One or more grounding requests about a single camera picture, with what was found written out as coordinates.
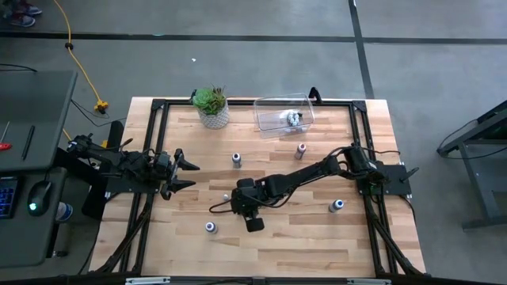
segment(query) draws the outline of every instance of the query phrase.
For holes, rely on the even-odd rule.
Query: butcher block tabletop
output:
[[[153,97],[132,98],[123,140],[125,150],[142,150]],[[397,150],[391,118],[384,100],[367,100],[376,150]],[[170,106],[163,150],[183,149],[185,158],[200,171],[178,171],[178,178],[196,184],[172,195],[156,195],[151,213],[144,276],[269,276],[373,277],[375,276],[364,202],[356,182],[326,177],[298,188],[281,208],[262,208],[265,228],[249,233],[243,218],[232,213],[211,214],[208,208],[223,202],[236,181],[290,173],[324,158],[332,149],[353,141],[349,112],[343,107],[314,106],[314,124],[306,134],[262,139],[252,106],[229,106],[229,124],[220,130],[204,127],[193,106]],[[152,147],[161,119],[158,113]],[[357,115],[358,125],[362,126]],[[307,145],[303,159],[294,159],[296,147]],[[233,169],[231,155],[240,153],[242,168]],[[379,154],[385,164],[399,163],[396,153]],[[99,268],[125,235],[132,194],[119,194],[105,206],[90,270]],[[345,206],[329,213],[340,199]],[[386,196],[391,235],[420,271],[425,270],[412,211],[406,201]],[[228,205],[216,210],[230,209]],[[218,226],[206,232],[206,222]],[[138,239],[134,240],[131,262]],[[388,270],[385,245],[379,237],[383,266]]]

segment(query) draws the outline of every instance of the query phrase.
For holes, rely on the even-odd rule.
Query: potted succulent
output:
[[[229,107],[223,95],[223,88],[196,89],[191,100],[197,108],[200,122],[205,127],[219,129],[229,122]]]

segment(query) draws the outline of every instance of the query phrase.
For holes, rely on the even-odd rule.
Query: keyboard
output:
[[[11,219],[16,205],[17,177],[0,177],[0,219]]]

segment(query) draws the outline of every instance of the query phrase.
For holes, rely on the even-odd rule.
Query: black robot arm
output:
[[[345,161],[338,161],[340,154],[344,154]],[[258,180],[238,180],[237,188],[231,194],[231,210],[243,216],[249,232],[262,230],[264,223],[261,218],[257,218],[260,207],[282,207],[298,187],[328,176],[338,175],[349,180],[365,179],[372,184],[383,183],[386,177],[379,171],[378,163],[368,160],[359,146],[340,147],[320,162],[293,173],[274,174]]]
[[[194,185],[196,182],[177,179],[178,168],[182,170],[199,170],[200,168],[185,160],[183,150],[174,153],[174,162],[164,151],[156,154],[154,150],[123,151],[123,147],[132,139],[125,141],[120,147],[103,148],[92,142],[92,134],[78,135],[69,142],[67,152],[76,158],[93,158],[110,167],[109,173],[101,173],[108,178],[108,188],[111,192],[153,193],[157,192],[161,181],[160,194],[164,200],[169,200],[172,193]]]

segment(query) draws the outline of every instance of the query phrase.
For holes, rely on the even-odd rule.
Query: gray floor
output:
[[[32,30],[64,31],[52,1],[35,1],[44,15]],[[364,36],[506,37],[502,0],[356,0]],[[62,0],[76,32],[215,35],[353,35],[346,0]],[[64,40],[0,39],[0,62],[39,70],[76,69]],[[126,116],[133,96],[188,96],[192,89],[227,86],[231,96],[307,92],[364,98],[355,44],[76,40],[75,54],[111,118]],[[387,99],[402,159],[421,170],[411,178],[417,230],[425,264],[434,276],[506,283],[507,227],[464,233],[461,222],[480,217],[461,161],[435,149],[449,132],[507,99],[507,45],[367,44],[375,98]],[[84,77],[74,99],[95,103]],[[66,129],[93,132],[75,109]],[[68,199],[78,197],[66,194]],[[0,278],[75,274],[93,243],[97,224],[76,217],[70,256],[29,270],[1,270]]]

